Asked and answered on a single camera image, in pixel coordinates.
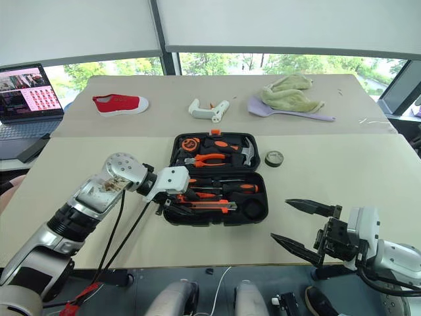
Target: red shoe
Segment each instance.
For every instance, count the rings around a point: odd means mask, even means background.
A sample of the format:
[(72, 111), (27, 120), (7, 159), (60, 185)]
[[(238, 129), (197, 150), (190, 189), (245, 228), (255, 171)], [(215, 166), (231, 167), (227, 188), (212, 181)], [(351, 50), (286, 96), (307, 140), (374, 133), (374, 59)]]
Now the red shoe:
[(137, 114), (144, 112), (149, 102), (144, 97), (132, 97), (129, 95), (108, 94), (92, 97), (99, 114), (111, 117), (120, 114)]

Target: toolbox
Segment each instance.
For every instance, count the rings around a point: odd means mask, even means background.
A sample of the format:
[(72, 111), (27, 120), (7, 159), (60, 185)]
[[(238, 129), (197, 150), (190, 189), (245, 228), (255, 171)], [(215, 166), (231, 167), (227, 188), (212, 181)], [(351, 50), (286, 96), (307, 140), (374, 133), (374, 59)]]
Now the toolbox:
[(268, 199), (255, 138), (246, 133), (181, 134), (174, 140), (170, 166), (185, 166), (189, 189), (159, 213), (175, 225), (236, 226), (259, 223)]

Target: hammer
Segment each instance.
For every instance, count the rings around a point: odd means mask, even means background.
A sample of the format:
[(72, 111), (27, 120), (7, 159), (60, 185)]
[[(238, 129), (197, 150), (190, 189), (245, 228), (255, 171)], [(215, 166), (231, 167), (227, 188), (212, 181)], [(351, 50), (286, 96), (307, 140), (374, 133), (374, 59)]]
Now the hammer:
[(230, 145), (220, 140), (210, 140), (210, 139), (206, 139), (203, 145), (205, 147), (216, 147), (222, 153), (242, 153), (245, 156), (244, 165), (251, 166), (251, 159), (255, 156), (255, 148), (253, 147), (248, 137), (246, 137), (245, 140), (247, 141), (247, 144), (249, 145), (249, 147)]

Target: window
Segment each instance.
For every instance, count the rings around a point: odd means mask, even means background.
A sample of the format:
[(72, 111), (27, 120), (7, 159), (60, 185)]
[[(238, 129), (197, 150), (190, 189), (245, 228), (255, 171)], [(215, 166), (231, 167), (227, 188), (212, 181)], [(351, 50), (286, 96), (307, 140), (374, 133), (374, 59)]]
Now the window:
[(81, 92), (91, 76), (150, 74), (163, 75), (159, 57), (122, 59), (93, 63), (70, 64), (45, 67), (45, 72), (59, 97), (62, 107), (66, 107)]
[(182, 74), (354, 74), (374, 100), (384, 92), (406, 60), (370, 57), (180, 53)]

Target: sneaker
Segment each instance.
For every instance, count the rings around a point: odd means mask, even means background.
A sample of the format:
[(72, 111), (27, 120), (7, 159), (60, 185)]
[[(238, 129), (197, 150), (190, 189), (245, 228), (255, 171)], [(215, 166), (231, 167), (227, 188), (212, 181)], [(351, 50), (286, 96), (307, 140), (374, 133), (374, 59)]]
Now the sneaker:
[(304, 293), (305, 305), (314, 316), (338, 316), (329, 299), (318, 288), (309, 286)]

